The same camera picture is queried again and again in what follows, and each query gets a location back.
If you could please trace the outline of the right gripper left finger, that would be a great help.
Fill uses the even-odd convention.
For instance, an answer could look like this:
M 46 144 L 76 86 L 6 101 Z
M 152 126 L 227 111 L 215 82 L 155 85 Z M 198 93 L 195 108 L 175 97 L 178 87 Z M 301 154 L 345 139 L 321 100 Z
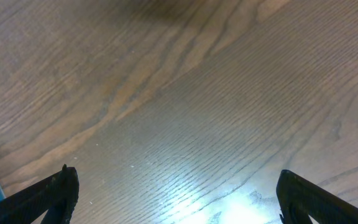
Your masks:
M 0 201 L 0 223 L 69 224 L 79 197 L 79 179 L 74 167 L 60 172 Z

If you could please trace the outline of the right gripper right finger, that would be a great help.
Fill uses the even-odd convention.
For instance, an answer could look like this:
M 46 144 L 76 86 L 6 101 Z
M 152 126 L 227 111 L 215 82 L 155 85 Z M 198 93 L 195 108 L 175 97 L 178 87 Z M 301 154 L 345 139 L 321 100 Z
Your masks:
M 290 170 L 282 170 L 276 194 L 283 224 L 358 223 L 358 208 Z

